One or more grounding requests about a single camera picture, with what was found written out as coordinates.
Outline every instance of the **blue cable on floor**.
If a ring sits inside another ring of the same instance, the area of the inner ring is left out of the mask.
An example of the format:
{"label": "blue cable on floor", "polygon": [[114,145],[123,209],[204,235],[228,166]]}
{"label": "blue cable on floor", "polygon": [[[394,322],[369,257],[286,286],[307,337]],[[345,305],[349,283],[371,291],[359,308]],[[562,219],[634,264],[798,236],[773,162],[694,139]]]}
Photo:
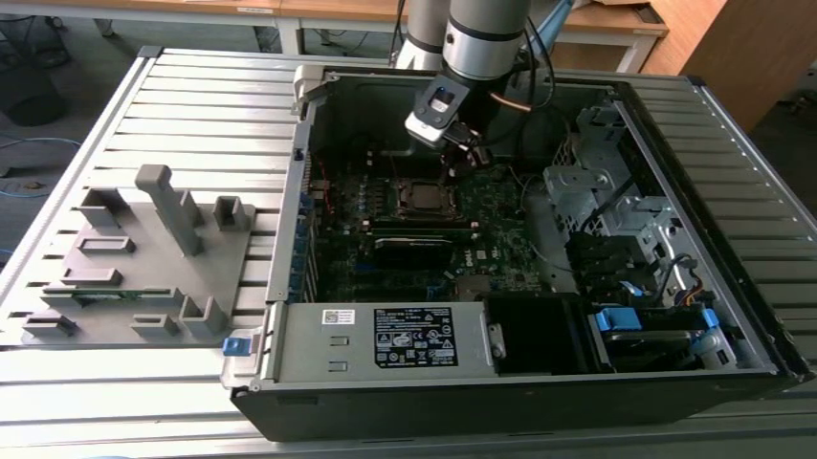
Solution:
{"label": "blue cable on floor", "polygon": [[5,191],[0,191],[0,196],[8,196],[9,198],[43,198],[51,193],[40,193],[40,194],[16,194],[7,193]]}
{"label": "blue cable on floor", "polygon": [[[20,143],[24,143],[24,142],[64,142],[64,143],[70,143],[71,145],[74,145],[78,149],[82,146],[80,142],[72,141],[71,139],[62,139],[59,137],[33,137],[31,139],[21,139],[19,137],[9,136],[8,134],[0,134],[0,137],[7,137],[7,138],[13,140],[12,142],[8,142],[8,143],[4,143],[3,145],[0,145],[0,150],[4,149],[4,148],[8,148],[12,145],[17,145]],[[49,193],[17,194],[17,193],[8,193],[5,191],[0,191],[0,196],[7,196],[9,198],[43,198],[48,194]]]}

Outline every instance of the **motherboard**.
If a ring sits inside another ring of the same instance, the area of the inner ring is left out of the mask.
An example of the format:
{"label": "motherboard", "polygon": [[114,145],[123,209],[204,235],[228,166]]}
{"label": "motherboard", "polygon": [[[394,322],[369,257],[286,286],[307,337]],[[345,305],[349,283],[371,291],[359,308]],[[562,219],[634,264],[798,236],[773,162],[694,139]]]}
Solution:
{"label": "motherboard", "polygon": [[315,167],[319,301],[471,301],[539,291],[537,253],[506,164],[446,185],[435,178]]}

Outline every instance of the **power supply label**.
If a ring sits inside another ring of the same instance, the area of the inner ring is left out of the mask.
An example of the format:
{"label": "power supply label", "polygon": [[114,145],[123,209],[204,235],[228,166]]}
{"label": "power supply label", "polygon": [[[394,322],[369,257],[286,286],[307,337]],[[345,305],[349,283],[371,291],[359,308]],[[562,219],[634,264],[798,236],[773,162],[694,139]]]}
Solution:
{"label": "power supply label", "polygon": [[375,309],[374,362],[381,368],[457,366],[451,308]]}

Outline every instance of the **white sticker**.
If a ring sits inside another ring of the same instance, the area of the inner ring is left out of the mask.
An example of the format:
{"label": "white sticker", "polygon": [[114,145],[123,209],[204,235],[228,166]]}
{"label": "white sticker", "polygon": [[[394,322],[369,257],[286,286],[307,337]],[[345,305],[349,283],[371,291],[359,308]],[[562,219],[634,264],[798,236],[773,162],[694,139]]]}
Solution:
{"label": "white sticker", "polygon": [[271,8],[236,8],[239,12],[255,12],[256,14],[272,14]]}
{"label": "white sticker", "polygon": [[323,310],[323,325],[354,325],[355,310],[354,309],[324,309]]}

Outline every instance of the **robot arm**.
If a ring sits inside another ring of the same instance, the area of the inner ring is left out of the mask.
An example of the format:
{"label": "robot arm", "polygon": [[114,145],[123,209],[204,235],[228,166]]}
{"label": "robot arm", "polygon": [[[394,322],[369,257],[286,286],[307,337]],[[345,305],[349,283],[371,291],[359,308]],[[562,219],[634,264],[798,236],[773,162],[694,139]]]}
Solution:
{"label": "robot arm", "polygon": [[[505,93],[525,41],[531,0],[451,0],[445,33],[439,33],[439,15],[447,3],[413,2],[409,40],[397,66],[439,70],[406,119],[409,133],[435,149],[453,143],[469,150],[479,143],[499,109],[495,99]],[[550,3],[545,26],[537,31],[546,33],[545,46],[553,43],[573,2]],[[483,161],[481,155],[471,158],[477,165]]]}

